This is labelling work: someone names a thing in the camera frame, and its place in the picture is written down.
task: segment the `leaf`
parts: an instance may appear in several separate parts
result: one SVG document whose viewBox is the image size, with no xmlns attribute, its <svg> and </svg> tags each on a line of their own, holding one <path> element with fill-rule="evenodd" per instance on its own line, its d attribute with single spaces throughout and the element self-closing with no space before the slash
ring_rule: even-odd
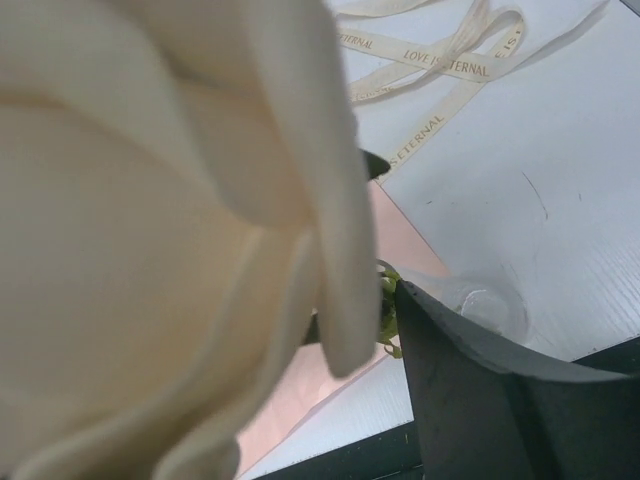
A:
<svg viewBox="0 0 640 480">
<path fill-rule="evenodd" d="M 391 165 L 389 165 L 389 162 L 387 162 L 382 157 L 379 157 L 378 155 L 366 150 L 360 149 L 360 151 L 364 154 L 364 159 L 367 162 L 369 180 L 374 180 L 391 170 Z"/>
</svg>

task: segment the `pink paper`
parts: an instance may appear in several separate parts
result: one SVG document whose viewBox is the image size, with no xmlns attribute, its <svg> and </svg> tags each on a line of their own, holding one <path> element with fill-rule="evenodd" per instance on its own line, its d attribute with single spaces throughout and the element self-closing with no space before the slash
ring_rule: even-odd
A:
<svg viewBox="0 0 640 480">
<path fill-rule="evenodd" d="M 394 266 L 431 275 L 448 275 L 433 250 L 377 183 L 372 182 L 370 195 L 375 213 L 378 257 Z M 379 346 L 367 365 L 346 380 L 336 380 L 326 367 L 320 346 L 300 348 L 269 401 L 238 436 L 242 451 L 238 476 L 287 438 L 312 410 L 317 410 L 322 402 L 373 368 L 385 356 Z"/>
</svg>

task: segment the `flower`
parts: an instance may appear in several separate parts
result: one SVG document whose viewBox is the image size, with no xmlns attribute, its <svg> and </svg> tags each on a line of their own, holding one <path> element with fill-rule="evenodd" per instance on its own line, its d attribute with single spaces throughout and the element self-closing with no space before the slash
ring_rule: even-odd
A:
<svg viewBox="0 0 640 480">
<path fill-rule="evenodd" d="M 380 291 L 333 19 L 299 0 L 0 2 L 0 471 L 230 478 L 317 307 Z"/>
</svg>

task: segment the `white tabletop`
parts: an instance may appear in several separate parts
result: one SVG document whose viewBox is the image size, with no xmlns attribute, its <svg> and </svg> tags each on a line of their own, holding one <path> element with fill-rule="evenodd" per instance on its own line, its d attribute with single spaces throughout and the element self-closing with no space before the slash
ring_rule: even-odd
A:
<svg viewBox="0 0 640 480">
<path fill-rule="evenodd" d="M 512 282 L 528 346 L 565 360 L 640 334 L 639 46 L 640 18 L 613 1 L 577 41 L 488 84 L 384 185 L 454 274 Z M 357 111 L 371 148 L 373 111 Z M 410 420 L 402 362 L 384 360 L 242 479 Z"/>
</svg>

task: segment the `clear plastic cup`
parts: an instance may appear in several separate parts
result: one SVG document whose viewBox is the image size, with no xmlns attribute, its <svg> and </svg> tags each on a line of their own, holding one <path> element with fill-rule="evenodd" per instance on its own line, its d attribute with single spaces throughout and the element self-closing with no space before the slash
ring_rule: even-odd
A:
<svg viewBox="0 0 640 480">
<path fill-rule="evenodd" d="M 404 280 L 481 327 L 521 345 L 529 340 L 531 325 L 524 300 L 506 279 L 478 275 L 433 277 L 394 268 Z"/>
</svg>

